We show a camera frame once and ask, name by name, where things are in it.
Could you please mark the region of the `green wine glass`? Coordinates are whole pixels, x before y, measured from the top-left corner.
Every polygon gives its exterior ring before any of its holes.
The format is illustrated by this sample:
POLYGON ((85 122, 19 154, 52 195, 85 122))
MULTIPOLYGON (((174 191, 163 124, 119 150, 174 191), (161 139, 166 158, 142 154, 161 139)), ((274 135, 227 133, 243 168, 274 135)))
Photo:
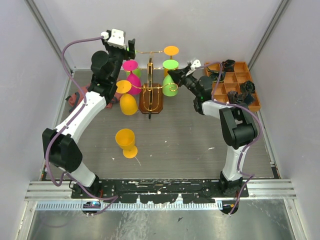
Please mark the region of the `green wine glass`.
POLYGON ((164 79, 162 83, 162 93, 167 97, 174 97, 178 94, 178 87, 174 83, 172 77, 169 75, 169 70, 176 70, 179 63, 176 60, 168 59, 163 62, 164 79))
MULTIPOLYGON (((136 75, 138 78, 140 78, 141 77, 141 69, 139 68, 139 66, 137 66, 133 71, 132 71, 132 73, 134 74, 134 75, 136 75)), ((128 72, 125 72, 125 74, 126 74, 126 76, 128 77, 129 75, 130 75, 130 72, 128 71, 128 72)))

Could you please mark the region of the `pink plastic wine glass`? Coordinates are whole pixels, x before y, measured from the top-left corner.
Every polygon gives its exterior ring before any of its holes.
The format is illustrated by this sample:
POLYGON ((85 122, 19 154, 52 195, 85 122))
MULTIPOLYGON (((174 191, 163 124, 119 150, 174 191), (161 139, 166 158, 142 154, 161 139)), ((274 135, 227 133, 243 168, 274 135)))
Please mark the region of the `pink plastic wine glass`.
POLYGON ((140 78, 133 74, 133 70, 138 66, 135 60, 127 60, 123 63, 123 69, 125 72, 130 72, 127 76, 127 81, 131 83, 131 89, 128 91, 131 95, 138 95, 141 92, 141 81, 140 78))

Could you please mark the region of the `orange wine glass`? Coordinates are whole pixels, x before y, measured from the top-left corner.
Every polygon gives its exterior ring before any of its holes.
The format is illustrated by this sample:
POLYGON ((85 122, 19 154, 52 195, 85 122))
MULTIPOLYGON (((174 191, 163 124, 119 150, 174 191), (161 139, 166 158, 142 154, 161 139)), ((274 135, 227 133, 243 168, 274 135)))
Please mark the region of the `orange wine glass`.
POLYGON ((138 154, 135 134, 131 129, 123 128, 115 135, 117 145, 122 149, 122 154, 127 159, 135 158, 138 154))
POLYGON ((165 47, 163 51, 167 56, 169 56, 169 59, 162 63, 164 68, 164 77, 166 77, 168 75, 168 70, 175 70, 179 67, 179 63, 173 59, 173 56, 179 53, 179 48, 177 46, 170 45, 165 47))

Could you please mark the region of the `yellow plastic wine glass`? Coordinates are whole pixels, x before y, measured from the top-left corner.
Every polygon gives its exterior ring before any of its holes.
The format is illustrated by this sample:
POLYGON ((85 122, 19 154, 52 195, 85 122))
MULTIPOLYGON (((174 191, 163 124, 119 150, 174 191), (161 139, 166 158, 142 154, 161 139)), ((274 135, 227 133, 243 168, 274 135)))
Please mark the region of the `yellow plastic wine glass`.
POLYGON ((116 83, 116 93, 120 94, 120 109, 126 116, 132 116, 138 111, 138 104, 136 99, 129 94, 132 84, 128 80, 119 80, 116 83))

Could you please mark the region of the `orange wine glass front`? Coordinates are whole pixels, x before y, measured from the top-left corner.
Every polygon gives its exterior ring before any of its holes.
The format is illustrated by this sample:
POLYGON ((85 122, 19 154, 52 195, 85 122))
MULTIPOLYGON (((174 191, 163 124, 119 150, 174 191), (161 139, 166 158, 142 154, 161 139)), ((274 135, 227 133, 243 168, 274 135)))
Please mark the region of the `orange wine glass front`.
POLYGON ((117 145, 122 149, 122 154, 127 159, 135 158, 138 154, 135 134, 131 129, 123 128, 115 135, 117 145))

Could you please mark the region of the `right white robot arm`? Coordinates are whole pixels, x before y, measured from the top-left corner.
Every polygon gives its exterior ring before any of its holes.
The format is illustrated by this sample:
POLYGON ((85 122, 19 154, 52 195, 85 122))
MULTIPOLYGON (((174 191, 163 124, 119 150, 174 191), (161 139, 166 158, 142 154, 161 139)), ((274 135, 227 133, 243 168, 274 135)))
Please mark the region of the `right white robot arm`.
POLYGON ((227 145, 225 165, 220 172, 219 191, 225 197, 237 194, 245 188, 243 164, 250 145, 258 137, 258 129, 252 112, 245 103, 220 102, 214 97, 213 79, 204 75, 197 79, 191 67, 169 70, 168 75, 178 86, 185 86, 195 95, 194 109, 201 115, 220 120, 222 136, 227 145))

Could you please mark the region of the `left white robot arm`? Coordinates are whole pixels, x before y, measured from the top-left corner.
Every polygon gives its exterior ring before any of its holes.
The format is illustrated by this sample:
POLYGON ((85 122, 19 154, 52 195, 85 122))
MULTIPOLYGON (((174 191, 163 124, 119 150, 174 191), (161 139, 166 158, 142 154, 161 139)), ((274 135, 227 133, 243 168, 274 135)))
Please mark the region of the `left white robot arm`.
POLYGON ((115 96, 123 61, 136 57, 135 43, 132 39, 120 46, 109 39, 102 40, 105 50, 97 51, 91 57, 91 83, 82 94, 82 101, 61 124, 54 129, 46 128, 42 133, 45 165, 55 186, 61 186, 63 180, 55 180, 51 165, 63 170, 62 175, 76 182, 88 198, 102 199, 100 179, 84 164, 78 141, 95 116, 115 96))

